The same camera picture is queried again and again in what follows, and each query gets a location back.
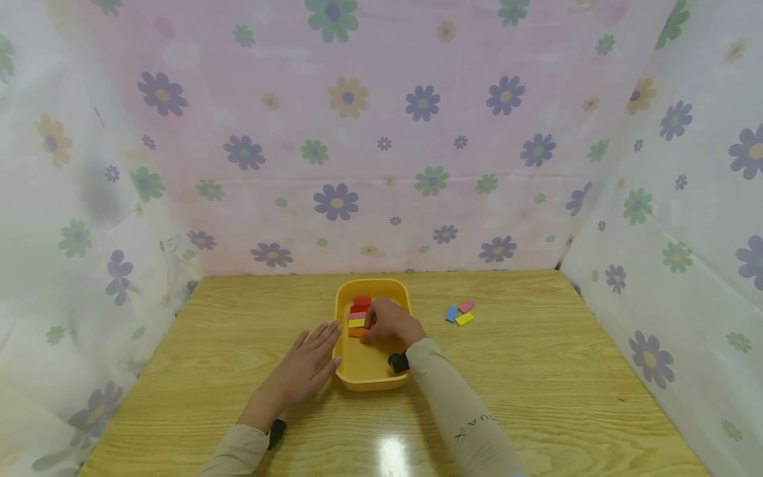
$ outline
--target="arm sleeve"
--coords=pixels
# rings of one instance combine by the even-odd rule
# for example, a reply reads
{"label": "arm sleeve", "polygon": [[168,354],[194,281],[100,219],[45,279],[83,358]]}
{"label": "arm sleeve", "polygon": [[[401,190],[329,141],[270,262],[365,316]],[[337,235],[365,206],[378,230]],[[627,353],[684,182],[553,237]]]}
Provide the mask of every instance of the arm sleeve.
{"label": "arm sleeve", "polygon": [[269,441],[267,434],[254,427],[231,426],[198,477],[249,477],[268,449]]}
{"label": "arm sleeve", "polygon": [[440,434],[465,477],[520,477],[522,462],[490,411],[430,338],[405,353]]}

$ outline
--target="wood grain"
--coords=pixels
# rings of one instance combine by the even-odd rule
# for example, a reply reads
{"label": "wood grain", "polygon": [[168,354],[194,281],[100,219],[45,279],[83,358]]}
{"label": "wood grain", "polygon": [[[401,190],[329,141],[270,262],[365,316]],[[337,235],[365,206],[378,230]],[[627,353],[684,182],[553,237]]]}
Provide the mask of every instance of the wood grain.
{"label": "wood grain", "polygon": [[[195,475],[296,335],[363,276],[203,279],[80,475]],[[408,287],[532,475],[706,475],[561,273],[384,276]],[[475,320],[446,323],[467,298]],[[414,382],[366,394],[331,382],[285,419],[255,475],[457,473]]]}

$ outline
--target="yellow tray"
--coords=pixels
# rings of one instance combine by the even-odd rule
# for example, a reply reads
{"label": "yellow tray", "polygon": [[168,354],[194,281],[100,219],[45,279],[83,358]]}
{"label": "yellow tray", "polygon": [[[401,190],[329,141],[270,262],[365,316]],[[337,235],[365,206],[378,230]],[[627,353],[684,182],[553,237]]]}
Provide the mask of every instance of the yellow tray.
{"label": "yellow tray", "polygon": [[411,313],[408,290],[393,279],[351,280],[336,293],[334,313],[342,327],[342,334],[331,356],[341,356],[342,362],[336,375],[350,391],[384,391],[404,385],[410,379],[408,371],[395,375],[387,364],[392,353],[403,353],[405,345],[397,338],[361,344],[360,339],[347,336],[347,314],[353,298],[370,296],[372,299],[387,297]]}

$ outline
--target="pink block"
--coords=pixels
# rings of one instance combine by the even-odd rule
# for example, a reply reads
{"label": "pink block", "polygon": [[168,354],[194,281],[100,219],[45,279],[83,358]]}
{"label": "pink block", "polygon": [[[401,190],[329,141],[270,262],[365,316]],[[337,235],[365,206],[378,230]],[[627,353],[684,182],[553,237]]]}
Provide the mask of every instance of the pink block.
{"label": "pink block", "polygon": [[472,300],[466,300],[459,305],[459,310],[462,313],[466,313],[467,311],[471,310],[474,307],[475,307],[475,303]]}

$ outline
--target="right hand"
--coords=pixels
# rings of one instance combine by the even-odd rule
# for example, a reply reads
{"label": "right hand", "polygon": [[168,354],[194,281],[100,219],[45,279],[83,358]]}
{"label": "right hand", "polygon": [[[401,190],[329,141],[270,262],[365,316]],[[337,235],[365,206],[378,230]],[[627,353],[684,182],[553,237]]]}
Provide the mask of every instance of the right hand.
{"label": "right hand", "polygon": [[389,337],[398,337],[405,347],[427,337],[419,321],[389,298],[377,298],[365,313],[368,331],[360,338],[361,343],[372,343]]}

